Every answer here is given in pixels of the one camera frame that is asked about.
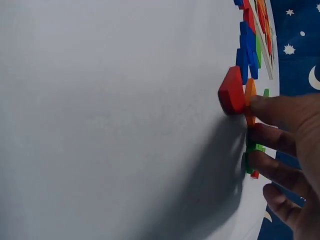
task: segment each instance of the star pattern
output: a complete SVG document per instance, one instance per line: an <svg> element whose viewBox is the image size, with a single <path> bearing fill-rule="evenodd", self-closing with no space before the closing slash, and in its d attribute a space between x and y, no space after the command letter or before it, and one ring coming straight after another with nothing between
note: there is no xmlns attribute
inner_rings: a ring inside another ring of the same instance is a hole
<svg viewBox="0 0 320 240"><path fill-rule="evenodd" d="M290 10L290 9L289 9L288 11L286 11L286 14L287 14L287 15L290 15L290 17L291 17L291 15L292 15L292 14L295 14L295 13L294 13L293 10Z"/></svg>
<svg viewBox="0 0 320 240"><path fill-rule="evenodd" d="M291 55L291 54L295 54L295 49L294 46L291 46L290 44L284 46L284 50L285 55Z"/></svg>

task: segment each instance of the blue fabric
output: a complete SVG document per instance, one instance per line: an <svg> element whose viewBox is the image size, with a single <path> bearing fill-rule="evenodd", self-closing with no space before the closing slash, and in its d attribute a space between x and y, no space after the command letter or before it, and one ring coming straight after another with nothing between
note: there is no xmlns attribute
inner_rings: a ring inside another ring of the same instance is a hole
<svg viewBox="0 0 320 240"><path fill-rule="evenodd" d="M280 94L298 96L319 93L309 83L309 73L315 66L315 77L320 80L320 5L319 0L271 0L279 55ZM284 52L292 46L293 54ZM296 159L277 152L281 162L300 168ZM301 207L305 200L283 189L286 196ZM267 207L272 222L264 218L258 240L292 240L293 233Z"/></svg>

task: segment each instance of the stacked blocks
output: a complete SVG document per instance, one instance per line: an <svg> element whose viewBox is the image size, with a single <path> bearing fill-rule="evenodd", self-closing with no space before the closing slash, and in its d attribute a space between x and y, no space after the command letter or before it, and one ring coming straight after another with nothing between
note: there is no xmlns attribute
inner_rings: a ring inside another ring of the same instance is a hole
<svg viewBox="0 0 320 240"><path fill-rule="evenodd" d="M219 90L218 97L223 111L227 115L244 113L248 128L254 127L256 117L251 113L250 100L257 94L255 80L258 79L259 69L262 65L262 43L256 33L256 23L253 9L249 0L233 0L234 4L243 10L243 21L240 22L240 48L236 51L236 66L227 72ZM267 52L272 54L272 39L269 27L269 18L266 6L262 0L256 0L258 21L261 25L262 38L265 38ZM248 67L251 78L248 79ZM263 95L270 96L269 89L265 89ZM245 162L246 172L253 179L259 178L259 172L254 171L248 164L249 153L253 151L266 152L266 148L260 144L248 141L246 151L242 156Z"/></svg>
<svg viewBox="0 0 320 240"><path fill-rule="evenodd" d="M246 99L242 87L241 71L238 66L229 69L219 88L218 97L226 114L236 115L244 112Z"/></svg>

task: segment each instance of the orange block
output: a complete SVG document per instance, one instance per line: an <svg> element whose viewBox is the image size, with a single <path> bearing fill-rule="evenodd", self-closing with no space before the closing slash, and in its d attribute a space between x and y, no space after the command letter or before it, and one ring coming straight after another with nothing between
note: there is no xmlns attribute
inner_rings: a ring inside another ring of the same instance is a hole
<svg viewBox="0 0 320 240"><path fill-rule="evenodd" d="M245 86L245 119L246 123L248 125L248 128L252 128L256 124L256 116L253 116L251 111L250 111L250 99L252 96L257 95L257 90L256 90L256 85L255 85L255 80L253 78L249 78L248 82L246 83Z"/></svg>

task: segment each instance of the white board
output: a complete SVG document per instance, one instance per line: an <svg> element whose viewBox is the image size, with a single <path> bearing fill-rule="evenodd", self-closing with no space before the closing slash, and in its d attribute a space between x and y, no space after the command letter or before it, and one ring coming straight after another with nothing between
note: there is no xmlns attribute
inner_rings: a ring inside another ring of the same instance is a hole
<svg viewBox="0 0 320 240"><path fill-rule="evenodd" d="M233 1L0 6L2 240L257 231L267 180L242 179L245 119L217 96L240 46ZM258 94L277 95L259 74Z"/></svg>

